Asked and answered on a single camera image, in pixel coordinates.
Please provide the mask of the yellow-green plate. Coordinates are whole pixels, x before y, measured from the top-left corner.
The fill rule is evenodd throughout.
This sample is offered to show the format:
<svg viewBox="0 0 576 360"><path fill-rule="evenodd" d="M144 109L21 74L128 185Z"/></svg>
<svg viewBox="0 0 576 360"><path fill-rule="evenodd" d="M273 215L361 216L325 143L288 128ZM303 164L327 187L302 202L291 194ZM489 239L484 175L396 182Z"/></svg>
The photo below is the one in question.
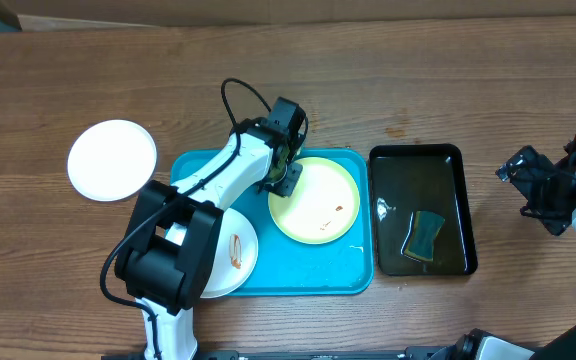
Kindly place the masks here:
<svg viewBox="0 0 576 360"><path fill-rule="evenodd" d="M302 172L292 194L268 196L273 221L300 243L320 245L340 238L359 214L356 181L344 167L326 158L306 157L296 163Z"/></svg>

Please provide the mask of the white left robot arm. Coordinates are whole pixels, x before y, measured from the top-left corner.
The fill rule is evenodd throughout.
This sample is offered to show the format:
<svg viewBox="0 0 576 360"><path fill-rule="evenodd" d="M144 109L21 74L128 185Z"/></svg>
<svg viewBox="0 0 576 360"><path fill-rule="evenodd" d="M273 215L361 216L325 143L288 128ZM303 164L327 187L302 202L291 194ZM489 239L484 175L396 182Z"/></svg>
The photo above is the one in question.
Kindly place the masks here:
<svg viewBox="0 0 576 360"><path fill-rule="evenodd" d="M194 174L140 191L126 234L105 261L126 285L121 303L141 310L143 359L193 359L191 310L213 269L225 212L251 186L288 197L301 165L294 158L307 134L305 111L278 98L265 117L235 123L226 147Z"/></svg>

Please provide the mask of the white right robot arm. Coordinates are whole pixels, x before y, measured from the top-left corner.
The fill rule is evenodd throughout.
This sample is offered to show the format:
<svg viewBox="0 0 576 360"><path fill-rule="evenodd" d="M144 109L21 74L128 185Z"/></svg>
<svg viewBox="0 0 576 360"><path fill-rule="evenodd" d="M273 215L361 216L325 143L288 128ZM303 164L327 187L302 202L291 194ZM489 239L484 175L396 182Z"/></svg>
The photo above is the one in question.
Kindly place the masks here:
<svg viewBox="0 0 576 360"><path fill-rule="evenodd" d="M539 220L553 235L567 228L576 234L576 133L564 146L566 156L552 163L525 146L503 163L496 175L525 197L520 213ZM541 348L530 349L480 329L463 335L452 346L432 354L440 360L576 359L576 325Z"/></svg>

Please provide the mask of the pink-white plate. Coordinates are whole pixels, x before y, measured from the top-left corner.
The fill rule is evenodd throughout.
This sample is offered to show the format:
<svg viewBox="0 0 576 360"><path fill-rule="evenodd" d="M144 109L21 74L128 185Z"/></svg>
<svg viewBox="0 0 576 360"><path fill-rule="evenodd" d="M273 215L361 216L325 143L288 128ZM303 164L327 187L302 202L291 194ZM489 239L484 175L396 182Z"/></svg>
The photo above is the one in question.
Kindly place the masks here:
<svg viewBox="0 0 576 360"><path fill-rule="evenodd" d="M100 122L73 143L67 174L74 189L99 202L123 200L151 180L157 147L139 124L121 119Z"/></svg>

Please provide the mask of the green yellow sponge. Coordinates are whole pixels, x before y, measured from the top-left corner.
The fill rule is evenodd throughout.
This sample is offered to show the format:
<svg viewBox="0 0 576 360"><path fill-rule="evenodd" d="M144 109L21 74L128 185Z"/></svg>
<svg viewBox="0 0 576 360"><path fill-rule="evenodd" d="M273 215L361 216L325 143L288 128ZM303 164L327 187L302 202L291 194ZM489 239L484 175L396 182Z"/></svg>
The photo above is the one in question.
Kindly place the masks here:
<svg viewBox="0 0 576 360"><path fill-rule="evenodd" d="M416 211L410 220L410 229L402 245L401 254L418 262L434 260L435 240L445 219L431 211Z"/></svg>

